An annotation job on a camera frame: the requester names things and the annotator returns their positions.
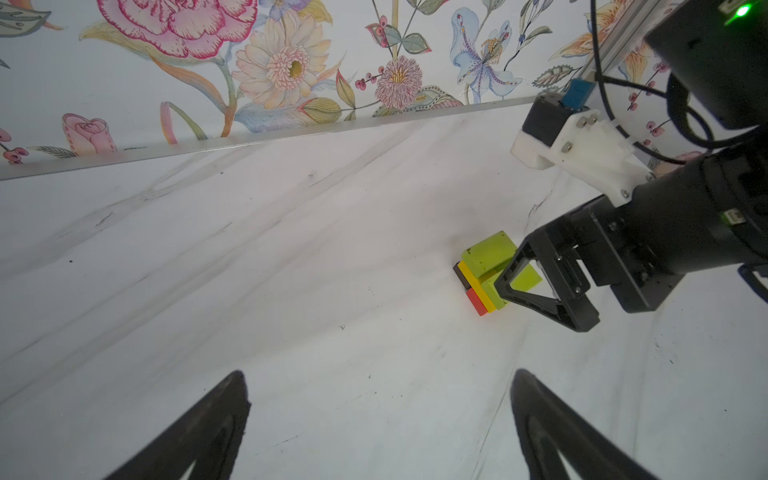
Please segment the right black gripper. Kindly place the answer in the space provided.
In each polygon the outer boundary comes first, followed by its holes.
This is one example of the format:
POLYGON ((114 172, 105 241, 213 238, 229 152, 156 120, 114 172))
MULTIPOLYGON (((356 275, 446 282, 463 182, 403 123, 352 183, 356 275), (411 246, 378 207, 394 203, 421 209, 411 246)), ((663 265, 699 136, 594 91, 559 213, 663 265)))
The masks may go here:
POLYGON ((595 327, 590 283, 608 286, 628 313, 657 309, 684 276, 735 265, 767 297, 767 146, 743 144, 698 158, 637 187, 615 207, 598 197, 527 235, 494 282, 499 296, 574 332, 595 327), (550 297, 513 286, 539 264, 550 297))

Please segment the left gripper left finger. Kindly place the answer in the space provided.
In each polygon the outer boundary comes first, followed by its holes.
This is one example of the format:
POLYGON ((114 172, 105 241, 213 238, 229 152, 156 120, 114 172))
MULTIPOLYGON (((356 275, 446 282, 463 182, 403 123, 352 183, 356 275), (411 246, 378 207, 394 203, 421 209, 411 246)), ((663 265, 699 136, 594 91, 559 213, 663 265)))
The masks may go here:
POLYGON ((251 404, 236 370, 187 410, 110 479, 228 479, 251 404))

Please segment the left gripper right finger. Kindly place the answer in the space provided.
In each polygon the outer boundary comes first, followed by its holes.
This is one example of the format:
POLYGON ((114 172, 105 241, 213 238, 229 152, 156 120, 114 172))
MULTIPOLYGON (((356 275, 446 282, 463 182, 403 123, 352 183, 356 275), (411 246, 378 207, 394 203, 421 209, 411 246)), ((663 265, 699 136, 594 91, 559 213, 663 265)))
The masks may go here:
POLYGON ((582 479, 654 477, 530 371, 515 371, 510 401, 531 479, 567 479, 565 463, 582 479))

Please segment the yellow wood block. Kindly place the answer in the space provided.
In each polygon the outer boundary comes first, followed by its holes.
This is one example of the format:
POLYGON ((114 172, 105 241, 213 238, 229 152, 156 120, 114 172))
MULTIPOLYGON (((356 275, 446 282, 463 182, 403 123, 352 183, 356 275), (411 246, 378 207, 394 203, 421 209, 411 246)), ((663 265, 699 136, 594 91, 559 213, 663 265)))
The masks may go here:
POLYGON ((487 293, 483 290, 477 278, 471 273, 471 271, 469 270, 465 262, 459 261, 458 263, 462 273, 464 274, 468 282, 471 284, 472 289, 477 293, 477 295, 480 297, 480 299, 484 303, 485 307, 488 310, 488 313, 495 312, 497 308, 495 307, 495 305, 493 304, 492 300, 487 295, 487 293))

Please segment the red wood block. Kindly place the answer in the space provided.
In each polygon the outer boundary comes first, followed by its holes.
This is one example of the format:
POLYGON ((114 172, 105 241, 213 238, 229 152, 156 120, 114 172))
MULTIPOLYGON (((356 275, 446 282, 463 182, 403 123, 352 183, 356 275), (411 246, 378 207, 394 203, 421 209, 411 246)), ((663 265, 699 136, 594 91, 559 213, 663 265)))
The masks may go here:
POLYGON ((466 295, 479 316, 484 316, 488 313, 484 303, 472 288, 466 291, 466 295))

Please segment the brown wood block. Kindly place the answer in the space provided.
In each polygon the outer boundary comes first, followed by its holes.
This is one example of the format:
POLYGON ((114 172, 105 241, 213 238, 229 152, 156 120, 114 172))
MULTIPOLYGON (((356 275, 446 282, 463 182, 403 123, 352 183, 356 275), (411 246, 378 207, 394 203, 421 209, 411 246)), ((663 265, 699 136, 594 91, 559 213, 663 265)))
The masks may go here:
POLYGON ((453 266, 453 272, 457 276, 458 280, 460 281, 460 283, 463 286, 465 291, 468 291, 468 290, 472 289, 471 284, 468 282, 468 280, 466 279, 466 277, 462 273, 462 271, 460 269, 460 266, 459 266, 459 263, 456 263, 453 266))

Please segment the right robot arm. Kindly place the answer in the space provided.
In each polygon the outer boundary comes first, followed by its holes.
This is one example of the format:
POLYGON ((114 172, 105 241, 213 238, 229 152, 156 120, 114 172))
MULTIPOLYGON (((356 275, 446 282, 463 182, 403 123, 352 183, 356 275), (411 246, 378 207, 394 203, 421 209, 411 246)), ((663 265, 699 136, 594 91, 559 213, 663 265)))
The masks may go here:
POLYGON ((598 191, 528 234, 494 283, 503 300, 576 332, 598 323, 592 286, 651 312, 685 275, 737 265, 767 294, 767 5, 687 1, 645 39, 671 69, 669 118, 702 156, 655 177, 608 110, 568 94, 538 97, 512 148, 598 191))

